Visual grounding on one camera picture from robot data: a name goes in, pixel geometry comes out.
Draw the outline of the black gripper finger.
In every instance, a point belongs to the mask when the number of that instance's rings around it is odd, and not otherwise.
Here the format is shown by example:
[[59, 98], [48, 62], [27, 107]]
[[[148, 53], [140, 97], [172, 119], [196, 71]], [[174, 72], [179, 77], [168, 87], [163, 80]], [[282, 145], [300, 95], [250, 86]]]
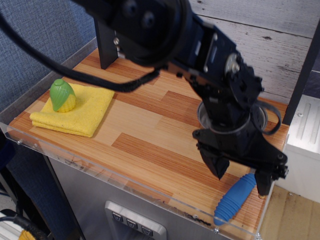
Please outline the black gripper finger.
[[268, 195], [272, 186], [272, 174], [270, 171], [257, 169], [254, 173], [259, 195]]
[[230, 161], [205, 149], [200, 150], [200, 155], [211, 173], [220, 180], [227, 171]]

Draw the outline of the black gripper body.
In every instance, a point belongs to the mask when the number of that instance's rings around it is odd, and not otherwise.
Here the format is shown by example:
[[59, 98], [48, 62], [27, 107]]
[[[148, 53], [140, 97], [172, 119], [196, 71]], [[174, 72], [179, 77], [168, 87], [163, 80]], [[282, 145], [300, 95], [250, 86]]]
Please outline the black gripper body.
[[229, 161], [271, 172], [272, 180], [285, 179], [288, 157], [270, 144], [250, 122], [247, 127], [231, 134], [218, 134], [210, 129], [197, 129], [192, 133], [197, 148], [205, 149]]

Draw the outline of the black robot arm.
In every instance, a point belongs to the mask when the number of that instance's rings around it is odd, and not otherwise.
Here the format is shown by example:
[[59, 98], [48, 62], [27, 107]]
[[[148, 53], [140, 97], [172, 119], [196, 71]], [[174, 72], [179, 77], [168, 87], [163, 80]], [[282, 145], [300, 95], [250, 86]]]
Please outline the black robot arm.
[[255, 169], [258, 193], [287, 174], [287, 156], [265, 139], [262, 79], [236, 45], [201, 20], [187, 0], [80, 0], [90, 15], [114, 30], [130, 61], [185, 78], [201, 98], [209, 125], [193, 132], [210, 171], [221, 178], [229, 162]]

